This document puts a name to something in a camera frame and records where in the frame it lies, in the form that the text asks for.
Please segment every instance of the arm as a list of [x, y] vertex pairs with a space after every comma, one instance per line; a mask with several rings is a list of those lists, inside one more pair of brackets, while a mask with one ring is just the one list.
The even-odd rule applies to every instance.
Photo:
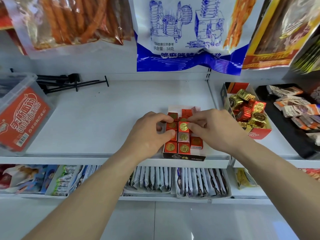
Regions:
[[300, 239], [318, 238], [319, 182], [255, 142], [226, 110], [202, 111], [189, 121], [188, 127], [210, 147], [246, 167]]
[[162, 113], [149, 112], [132, 128], [123, 146], [77, 190], [66, 198], [23, 240], [97, 239], [106, 228], [126, 181], [134, 168], [156, 154], [174, 135], [174, 130], [157, 134], [159, 121], [173, 122]]

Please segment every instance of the transparent plastic container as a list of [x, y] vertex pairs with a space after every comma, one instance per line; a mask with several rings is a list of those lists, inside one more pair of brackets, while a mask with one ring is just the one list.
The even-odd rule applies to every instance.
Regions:
[[54, 106], [32, 73], [0, 73], [0, 156], [22, 156]]

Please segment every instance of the white floor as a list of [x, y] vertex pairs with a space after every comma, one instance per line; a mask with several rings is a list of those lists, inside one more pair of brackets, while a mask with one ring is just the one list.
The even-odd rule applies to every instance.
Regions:
[[[59, 202], [0, 199], [0, 239], [21, 239]], [[119, 201], [101, 239], [298, 240], [271, 205], [143, 201]]]

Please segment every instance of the blue and white snack bag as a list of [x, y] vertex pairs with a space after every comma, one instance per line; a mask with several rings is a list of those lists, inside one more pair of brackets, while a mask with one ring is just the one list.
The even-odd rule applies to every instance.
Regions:
[[137, 71], [240, 75], [264, 0], [129, 0]]

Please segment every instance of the printed drawing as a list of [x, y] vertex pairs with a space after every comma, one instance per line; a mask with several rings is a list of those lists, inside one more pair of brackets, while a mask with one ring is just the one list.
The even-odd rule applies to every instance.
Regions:
[[191, 23], [192, 8], [189, 5], [181, 7], [181, 2], [178, 3], [176, 15], [169, 12], [164, 14], [162, 2], [150, 1], [150, 20], [152, 28], [151, 40], [153, 36], [157, 37], [173, 37], [175, 42], [182, 37], [182, 25]]
[[224, 18], [219, 11], [220, 0], [202, 0], [201, 10], [195, 11], [194, 31], [197, 40], [188, 43], [189, 48], [220, 46]]

